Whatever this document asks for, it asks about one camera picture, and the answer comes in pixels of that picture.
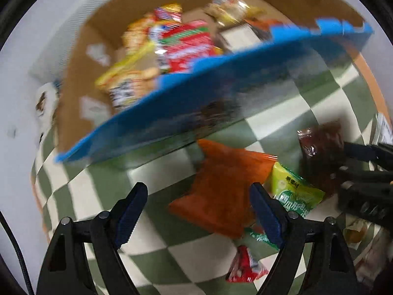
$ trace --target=yellow and green package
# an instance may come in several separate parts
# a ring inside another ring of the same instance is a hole
[[[288,212],[295,211],[305,217],[322,201],[325,192],[313,187],[301,176],[276,162],[272,171],[272,195]],[[276,247],[269,242],[258,221],[250,228],[246,228],[246,232],[258,241],[265,241]]]

